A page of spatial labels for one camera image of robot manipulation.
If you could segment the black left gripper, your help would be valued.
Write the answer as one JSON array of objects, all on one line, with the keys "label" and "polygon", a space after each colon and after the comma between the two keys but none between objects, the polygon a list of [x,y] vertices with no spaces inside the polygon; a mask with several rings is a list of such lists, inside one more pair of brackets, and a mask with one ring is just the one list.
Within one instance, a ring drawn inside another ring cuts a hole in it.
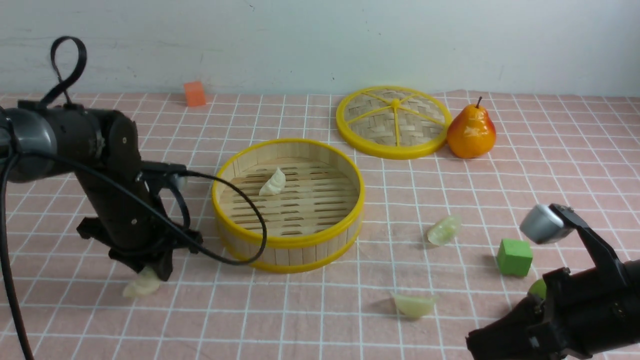
[{"label": "black left gripper", "polygon": [[137,273],[169,280],[174,249],[196,254],[203,244],[192,230],[191,216],[181,192],[162,189],[151,193],[141,180],[142,162],[138,129],[121,112],[98,116],[103,145],[93,170],[76,170],[75,176],[96,217],[77,227],[83,239],[95,239],[109,247],[109,257],[124,265],[137,265]]}]

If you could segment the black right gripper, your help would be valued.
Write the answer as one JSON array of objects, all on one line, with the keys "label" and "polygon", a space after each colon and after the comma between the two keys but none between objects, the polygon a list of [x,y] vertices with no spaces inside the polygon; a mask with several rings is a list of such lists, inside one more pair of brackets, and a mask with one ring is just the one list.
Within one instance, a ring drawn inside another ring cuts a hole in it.
[{"label": "black right gripper", "polygon": [[620,268],[562,268],[543,280],[545,298],[527,294],[503,318],[467,335],[475,360],[585,360],[618,345],[608,331],[621,325],[612,310],[621,290]]}]

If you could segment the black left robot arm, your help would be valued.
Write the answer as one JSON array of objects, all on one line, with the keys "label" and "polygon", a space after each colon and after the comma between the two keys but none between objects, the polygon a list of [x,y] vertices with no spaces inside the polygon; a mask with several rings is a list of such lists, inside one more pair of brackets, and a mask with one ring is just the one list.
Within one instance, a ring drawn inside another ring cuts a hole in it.
[{"label": "black left robot arm", "polygon": [[186,166],[144,161],[138,129],[122,112],[86,109],[80,104],[38,108],[21,100],[1,116],[1,155],[23,151],[7,174],[11,183],[73,173],[96,217],[77,227],[83,239],[109,248],[109,257],[141,272],[149,268],[162,281],[173,272],[174,249],[187,248],[166,225],[160,191],[180,191]]}]

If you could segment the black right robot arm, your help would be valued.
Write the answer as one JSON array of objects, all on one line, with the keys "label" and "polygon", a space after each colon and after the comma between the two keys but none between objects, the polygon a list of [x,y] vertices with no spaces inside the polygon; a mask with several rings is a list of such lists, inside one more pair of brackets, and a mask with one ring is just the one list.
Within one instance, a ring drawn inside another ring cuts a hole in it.
[{"label": "black right robot arm", "polygon": [[622,265],[626,284],[592,268],[544,275],[546,296],[529,292],[503,318],[471,331],[475,360],[588,360],[639,342],[639,262]]}]

